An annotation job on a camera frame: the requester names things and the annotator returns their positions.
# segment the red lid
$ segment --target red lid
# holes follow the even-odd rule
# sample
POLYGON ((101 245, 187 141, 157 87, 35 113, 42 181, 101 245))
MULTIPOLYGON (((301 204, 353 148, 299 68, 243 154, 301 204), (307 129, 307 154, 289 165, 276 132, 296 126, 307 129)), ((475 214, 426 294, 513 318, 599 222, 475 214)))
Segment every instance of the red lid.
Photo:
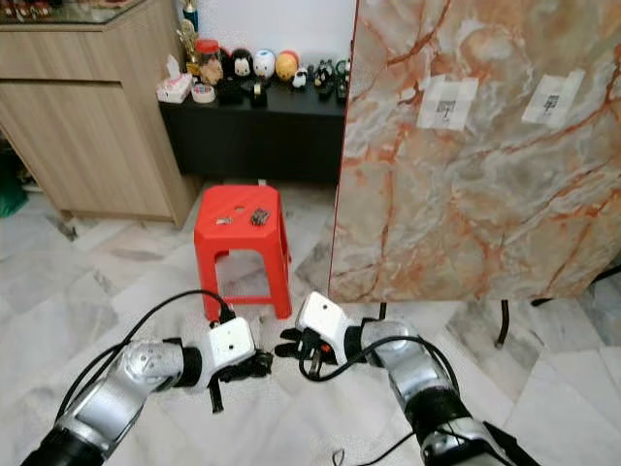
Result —
POLYGON ((217 53, 220 50, 220 46, 214 39, 197 39, 196 51, 200 53, 217 53))

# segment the white label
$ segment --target white label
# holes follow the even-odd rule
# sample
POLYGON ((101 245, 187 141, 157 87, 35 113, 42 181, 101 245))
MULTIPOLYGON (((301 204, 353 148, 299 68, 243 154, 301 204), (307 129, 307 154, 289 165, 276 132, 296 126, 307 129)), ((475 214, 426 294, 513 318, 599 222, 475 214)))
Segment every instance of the white label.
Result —
POLYGON ((429 80, 416 126, 461 131, 476 96, 477 78, 447 83, 445 75, 429 80))
POLYGON ((583 78, 584 70, 574 70, 566 78, 543 75, 522 121, 547 124, 551 128, 562 126, 583 78))

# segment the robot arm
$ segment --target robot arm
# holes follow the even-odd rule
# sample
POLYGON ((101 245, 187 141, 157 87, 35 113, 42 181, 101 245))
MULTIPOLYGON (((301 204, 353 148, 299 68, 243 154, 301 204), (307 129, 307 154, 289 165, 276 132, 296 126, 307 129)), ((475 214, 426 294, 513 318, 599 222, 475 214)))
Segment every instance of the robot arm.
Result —
POLYGON ((367 362, 388 371, 426 465, 538 466, 514 438, 470 415, 454 375, 447 375, 446 369, 452 372, 450 366, 442 367, 437 356, 441 353, 412 328, 388 320, 367 320, 355 326, 343 309, 316 292, 304 302, 296 327, 299 345, 277 347, 277 354, 300 358, 301 370, 312 381, 328 380, 319 376, 324 359, 343 366, 362 352, 367 362), (312 360, 309 373, 304 370, 305 359, 312 360))
POLYGON ((68 407, 22 466, 96 466, 114 452, 134 425, 148 396, 171 387, 209 387, 221 411, 218 380, 262 377, 272 358, 257 352, 240 317, 210 331, 193 347, 180 339, 136 342, 116 357, 108 374, 68 407))

